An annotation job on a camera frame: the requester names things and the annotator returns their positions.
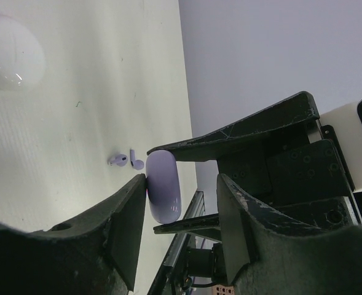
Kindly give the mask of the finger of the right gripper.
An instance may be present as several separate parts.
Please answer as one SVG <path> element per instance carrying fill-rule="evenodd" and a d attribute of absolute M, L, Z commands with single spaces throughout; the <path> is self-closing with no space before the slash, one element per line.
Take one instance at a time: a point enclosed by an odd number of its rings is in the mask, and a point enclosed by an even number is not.
<path fill-rule="evenodd" d="M 232 149 L 243 149 L 250 143 L 271 137 L 279 130 L 319 118 L 314 97 L 309 92 L 301 91 L 206 135 L 154 147 L 147 151 L 147 155 L 168 151 L 180 162 L 216 160 Z"/>
<path fill-rule="evenodd" d="M 209 214 L 194 218 L 182 219 L 170 224 L 162 224 L 153 228 L 155 234 L 192 234 L 201 238 L 221 241 L 219 215 Z"/>

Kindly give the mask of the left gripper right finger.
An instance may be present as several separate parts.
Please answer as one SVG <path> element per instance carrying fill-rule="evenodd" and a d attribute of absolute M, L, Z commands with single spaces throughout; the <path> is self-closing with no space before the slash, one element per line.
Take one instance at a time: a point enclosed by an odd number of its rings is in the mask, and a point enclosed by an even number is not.
<path fill-rule="evenodd" d="M 228 284 L 237 294 L 362 294 L 362 226 L 325 231 L 217 177 Z"/>

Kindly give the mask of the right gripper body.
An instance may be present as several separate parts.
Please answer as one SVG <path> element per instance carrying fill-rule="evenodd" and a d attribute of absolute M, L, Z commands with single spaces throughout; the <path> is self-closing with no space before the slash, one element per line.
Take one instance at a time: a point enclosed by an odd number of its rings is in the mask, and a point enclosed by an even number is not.
<path fill-rule="evenodd" d="M 331 140 L 310 140 L 308 132 L 309 125 L 300 124 L 232 149 L 216 159 L 219 175 L 277 211 L 327 232 L 360 226 L 337 149 Z"/>

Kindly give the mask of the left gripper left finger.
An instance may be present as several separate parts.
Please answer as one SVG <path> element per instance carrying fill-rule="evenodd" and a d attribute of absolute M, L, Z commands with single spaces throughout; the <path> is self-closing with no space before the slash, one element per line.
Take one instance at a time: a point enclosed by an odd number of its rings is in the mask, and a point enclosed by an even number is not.
<path fill-rule="evenodd" d="M 127 294 L 134 290 L 146 177 L 50 230 L 0 223 L 0 294 Z"/>

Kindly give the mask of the purple charging case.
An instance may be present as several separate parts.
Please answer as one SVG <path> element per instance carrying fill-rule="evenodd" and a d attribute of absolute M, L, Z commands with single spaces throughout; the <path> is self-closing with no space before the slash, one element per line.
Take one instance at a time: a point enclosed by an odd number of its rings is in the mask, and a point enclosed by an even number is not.
<path fill-rule="evenodd" d="M 182 211 L 178 169 L 171 152 L 159 150 L 146 161 L 148 199 L 153 218 L 160 224 L 178 220 Z"/>

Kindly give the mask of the purple earbud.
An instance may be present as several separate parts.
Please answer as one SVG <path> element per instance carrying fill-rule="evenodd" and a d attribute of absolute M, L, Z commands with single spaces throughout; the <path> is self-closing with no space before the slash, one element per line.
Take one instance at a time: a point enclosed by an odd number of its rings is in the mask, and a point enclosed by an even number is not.
<path fill-rule="evenodd" d="M 108 159 L 110 166 L 124 167 L 128 163 L 128 157 L 125 154 L 117 154 Z"/>
<path fill-rule="evenodd" d="M 135 170 L 142 170 L 144 168 L 144 162 L 136 158 L 134 149 L 130 149 L 130 162 Z"/>

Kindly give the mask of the white charging case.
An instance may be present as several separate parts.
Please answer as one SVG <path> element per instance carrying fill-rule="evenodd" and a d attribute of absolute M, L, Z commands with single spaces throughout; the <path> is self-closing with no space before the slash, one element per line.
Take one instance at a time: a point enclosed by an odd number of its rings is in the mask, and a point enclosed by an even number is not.
<path fill-rule="evenodd" d="M 0 89 L 30 89 L 40 83 L 46 66 L 35 35 L 25 25 L 0 14 Z"/>

